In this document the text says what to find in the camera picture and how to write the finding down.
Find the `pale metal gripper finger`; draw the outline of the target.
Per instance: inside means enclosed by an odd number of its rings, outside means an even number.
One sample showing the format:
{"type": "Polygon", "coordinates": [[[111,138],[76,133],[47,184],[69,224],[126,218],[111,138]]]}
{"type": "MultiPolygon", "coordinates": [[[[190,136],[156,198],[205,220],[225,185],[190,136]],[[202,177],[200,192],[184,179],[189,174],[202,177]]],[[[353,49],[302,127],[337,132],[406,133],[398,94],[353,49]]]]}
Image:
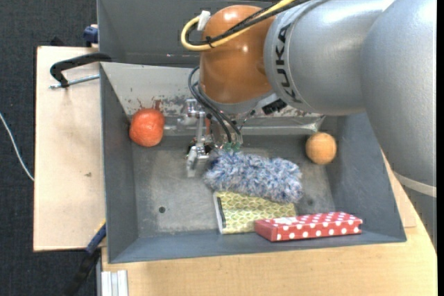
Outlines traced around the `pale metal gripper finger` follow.
{"type": "Polygon", "coordinates": [[[187,155],[187,177],[194,177],[196,174],[196,163],[197,163],[197,149],[195,146],[192,146],[187,155]]]}
{"type": "Polygon", "coordinates": [[[205,167],[210,158],[210,148],[208,146],[196,147],[196,166],[199,168],[205,167]]]}

